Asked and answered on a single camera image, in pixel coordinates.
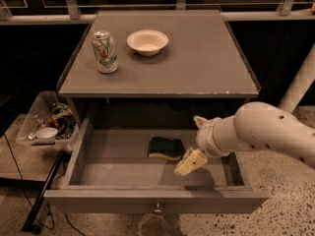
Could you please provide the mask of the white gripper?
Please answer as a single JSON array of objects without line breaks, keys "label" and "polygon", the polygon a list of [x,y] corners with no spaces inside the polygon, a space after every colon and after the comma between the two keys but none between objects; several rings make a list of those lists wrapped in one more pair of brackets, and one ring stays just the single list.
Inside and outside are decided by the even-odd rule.
[{"label": "white gripper", "polygon": [[227,118],[206,119],[196,115],[194,117],[198,132],[196,135],[196,145],[198,148],[189,147],[183,158],[179,161],[174,169],[177,176],[186,176],[196,169],[204,166],[208,162],[208,157],[219,158],[229,155],[229,151],[222,150],[217,145],[215,139],[215,127],[224,126],[227,128]]}]

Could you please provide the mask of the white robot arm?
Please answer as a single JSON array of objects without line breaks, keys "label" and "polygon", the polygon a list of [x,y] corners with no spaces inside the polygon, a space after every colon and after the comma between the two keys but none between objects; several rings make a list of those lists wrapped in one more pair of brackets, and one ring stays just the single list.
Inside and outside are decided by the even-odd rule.
[{"label": "white robot arm", "polygon": [[196,116],[196,148],[188,148],[174,173],[185,176],[204,166],[210,158],[237,151],[270,149],[315,167],[315,129],[293,115],[303,95],[315,80],[315,51],[311,50],[279,106],[255,101],[242,105],[227,118]]}]

